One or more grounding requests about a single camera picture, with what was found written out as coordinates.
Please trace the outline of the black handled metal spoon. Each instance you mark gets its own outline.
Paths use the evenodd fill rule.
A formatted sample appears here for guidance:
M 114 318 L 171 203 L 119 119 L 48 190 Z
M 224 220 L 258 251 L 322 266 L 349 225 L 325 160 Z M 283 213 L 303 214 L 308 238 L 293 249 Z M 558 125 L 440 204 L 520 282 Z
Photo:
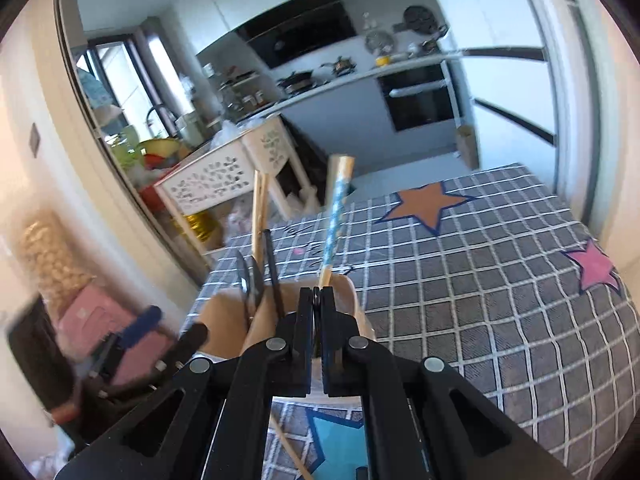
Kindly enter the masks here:
M 250 326 L 253 316 L 262 303 L 262 298 L 264 298 L 265 285 L 262 268 L 253 256 L 245 260 L 238 250 L 234 256 L 243 300 L 244 318 L 246 325 Z

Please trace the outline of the dotted end wooden chopstick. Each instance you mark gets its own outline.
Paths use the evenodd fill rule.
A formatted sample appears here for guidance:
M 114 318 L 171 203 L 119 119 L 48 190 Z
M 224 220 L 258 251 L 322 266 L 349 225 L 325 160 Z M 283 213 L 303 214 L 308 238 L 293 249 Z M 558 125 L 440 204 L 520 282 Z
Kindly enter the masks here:
M 260 258 L 260 232 L 262 232 L 262 191 L 264 190 L 264 175 L 259 171 L 254 172 L 254 192 L 252 211 L 252 257 L 259 261 Z

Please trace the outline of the black plastic spoon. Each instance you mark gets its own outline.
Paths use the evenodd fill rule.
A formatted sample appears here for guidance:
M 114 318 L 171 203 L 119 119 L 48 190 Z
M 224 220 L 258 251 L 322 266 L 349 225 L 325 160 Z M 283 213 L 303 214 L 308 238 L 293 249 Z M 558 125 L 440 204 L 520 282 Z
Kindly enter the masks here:
M 270 229 L 264 229 L 262 231 L 262 239 L 264 240 L 264 245 L 265 245 L 265 254 L 266 254 L 266 259 L 268 263 L 274 307 L 276 308 L 277 317 L 280 320 L 281 318 L 284 318 L 285 310 L 284 310 L 284 303 L 282 299 L 282 292 L 280 289 L 278 267 L 277 267 L 276 256 L 274 255 Z

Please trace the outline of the plain wooden chopstick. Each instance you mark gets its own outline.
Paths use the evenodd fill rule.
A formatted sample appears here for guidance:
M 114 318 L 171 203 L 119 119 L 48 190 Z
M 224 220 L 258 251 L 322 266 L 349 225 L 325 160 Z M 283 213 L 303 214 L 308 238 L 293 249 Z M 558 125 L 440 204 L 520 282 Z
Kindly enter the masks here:
M 262 191 L 262 231 L 266 228 L 267 222 L 267 210 L 268 210 L 268 198 L 269 198 L 269 174 L 265 174 L 262 177 L 262 182 L 264 182 L 264 190 Z M 256 261 L 258 266 L 261 266 L 264 263 L 264 251 L 262 250 L 262 232 L 260 232 L 260 258 L 259 261 Z

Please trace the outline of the blue patterned wooden chopstick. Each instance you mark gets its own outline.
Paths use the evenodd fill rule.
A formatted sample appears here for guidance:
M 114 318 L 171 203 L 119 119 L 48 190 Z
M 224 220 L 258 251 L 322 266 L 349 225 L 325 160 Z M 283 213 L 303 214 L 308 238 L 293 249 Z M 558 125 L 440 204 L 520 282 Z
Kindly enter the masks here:
M 336 155 L 332 158 L 334 169 L 331 180 L 332 194 L 331 205 L 326 217 L 326 242 L 323 247 L 322 265 L 320 268 L 318 287 L 323 288 L 330 284 L 338 238 L 343 224 L 343 214 L 346 198 L 352 183 L 355 159 L 348 155 Z

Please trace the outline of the kitchen counter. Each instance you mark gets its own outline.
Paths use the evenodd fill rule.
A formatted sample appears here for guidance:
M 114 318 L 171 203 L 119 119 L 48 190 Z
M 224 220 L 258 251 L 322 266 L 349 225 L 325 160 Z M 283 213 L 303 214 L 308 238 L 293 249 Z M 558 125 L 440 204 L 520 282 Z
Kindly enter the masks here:
M 452 153 L 457 149 L 453 120 L 396 132 L 376 78 L 409 68 L 449 61 L 436 54 L 356 73 L 322 84 L 259 112 L 279 114 L 326 154 L 356 158 L 356 173 L 392 168 Z

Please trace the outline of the pink plastic box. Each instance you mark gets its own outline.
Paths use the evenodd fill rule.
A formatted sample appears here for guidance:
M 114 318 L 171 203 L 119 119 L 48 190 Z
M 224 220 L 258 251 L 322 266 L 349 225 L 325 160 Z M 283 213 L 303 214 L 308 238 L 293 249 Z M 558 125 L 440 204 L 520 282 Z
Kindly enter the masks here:
M 66 358 L 80 363 L 107 334 L 120 332 L 135 318 L 102 288 L 89 284 L 56 323 L 58 346 Z M 148 333 L 140 344 L 128 351 L 114 383 L 123 384 L 146 374 L 174 342 L 174 338 L 158 330 Z

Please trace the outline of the blue star patch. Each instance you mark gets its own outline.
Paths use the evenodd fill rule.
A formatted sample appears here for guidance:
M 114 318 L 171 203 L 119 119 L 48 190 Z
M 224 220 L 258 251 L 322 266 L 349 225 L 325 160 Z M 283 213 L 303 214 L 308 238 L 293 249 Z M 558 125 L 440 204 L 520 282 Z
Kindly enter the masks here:
M 316 459 L 308 467 L 311 478 L 355 480 L 369 468 L 366 428 L 362 418 L 306 409 Z

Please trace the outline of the black box on floor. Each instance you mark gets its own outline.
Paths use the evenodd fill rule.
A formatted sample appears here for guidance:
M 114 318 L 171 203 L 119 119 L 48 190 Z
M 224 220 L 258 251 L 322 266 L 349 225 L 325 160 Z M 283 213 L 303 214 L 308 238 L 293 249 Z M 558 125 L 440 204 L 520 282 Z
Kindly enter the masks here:
M 18 367 L 47 412 L 70 400 L 74 393 L 74 369 L 58 346 L 40 295 L 10 325 L 8 343 Z

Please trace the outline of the bag of yellow balls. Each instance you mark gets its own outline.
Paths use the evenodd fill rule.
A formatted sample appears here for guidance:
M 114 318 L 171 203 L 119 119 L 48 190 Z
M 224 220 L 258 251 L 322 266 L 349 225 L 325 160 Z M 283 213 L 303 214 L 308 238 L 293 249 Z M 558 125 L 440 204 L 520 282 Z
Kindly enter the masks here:
M 94 279 L 52 211 L 40 210 L 27 218 L 17 239 L 17 255 L 54 318 L 60 318 Z

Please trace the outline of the grey checkered tablecloth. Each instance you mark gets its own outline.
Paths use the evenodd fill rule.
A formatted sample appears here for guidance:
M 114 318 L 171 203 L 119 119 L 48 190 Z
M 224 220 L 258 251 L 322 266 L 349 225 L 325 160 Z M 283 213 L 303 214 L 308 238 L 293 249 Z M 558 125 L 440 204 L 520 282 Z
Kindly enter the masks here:
M 395 194 L 349 204 L 334 261 L 378 340 L 438 356 L 578 479 L 612 457 L 639 408 L 639 315 L 621 280 L 588 288 L 588 229 L 526 167 L 445 181 L 465 203 L 437 233 L 387 220 Z

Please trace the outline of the beige floral cutout shelf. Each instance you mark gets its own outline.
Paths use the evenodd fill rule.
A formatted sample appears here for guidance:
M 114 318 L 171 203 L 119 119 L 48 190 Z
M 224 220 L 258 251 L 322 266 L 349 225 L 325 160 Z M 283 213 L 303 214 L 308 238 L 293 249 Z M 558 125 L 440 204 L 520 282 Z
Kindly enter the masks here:
M 277 180 L 285 166 L 292 168 L 300 186 L 303 212 L 318 211 L 317 190 L 311 185 L 279 114 L 212 150 L 191 156 L 156 181 L 154 188 L 191 245 L 205 256 L 209 249 L 198 240 L 186 218 L 252 192 L 256 171 L 268 174 L 268 196 L 280 216 L 285 220 L 295 217 Z

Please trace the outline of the orange star patch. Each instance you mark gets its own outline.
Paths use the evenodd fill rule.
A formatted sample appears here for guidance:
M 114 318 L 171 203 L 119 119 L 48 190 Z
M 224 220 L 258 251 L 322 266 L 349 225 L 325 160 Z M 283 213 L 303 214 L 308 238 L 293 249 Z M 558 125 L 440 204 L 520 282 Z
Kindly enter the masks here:
M 396 197 L 397 204 L 376 220 L 376 223 L 413 219 L 434 236 L 440 234 L 445 210 L 475 200 L 474 196 L 448 193 L 442 181 L 398 191 Z

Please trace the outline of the pink star patch right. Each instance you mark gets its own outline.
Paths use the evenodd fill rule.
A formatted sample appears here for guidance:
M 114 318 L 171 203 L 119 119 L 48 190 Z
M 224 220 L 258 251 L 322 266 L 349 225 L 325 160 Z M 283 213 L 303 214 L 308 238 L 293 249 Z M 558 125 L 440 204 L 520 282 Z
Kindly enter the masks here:
M 607 287 L 618 296 L 622 294 L 622 285 L 612 260 L 593 238 L 581 248 L 562 250 L 561 254 L 579 269 L 578 290 L 581 295 L 596 286 Z

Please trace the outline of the black oven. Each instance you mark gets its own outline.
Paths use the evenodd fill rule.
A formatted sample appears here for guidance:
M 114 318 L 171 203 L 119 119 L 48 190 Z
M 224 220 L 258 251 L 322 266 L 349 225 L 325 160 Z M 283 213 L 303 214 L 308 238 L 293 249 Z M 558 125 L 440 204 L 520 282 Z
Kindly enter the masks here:
M 456 86 L 446 61 L 376 78 L 396 132 L 454 121 L 461 125 Z

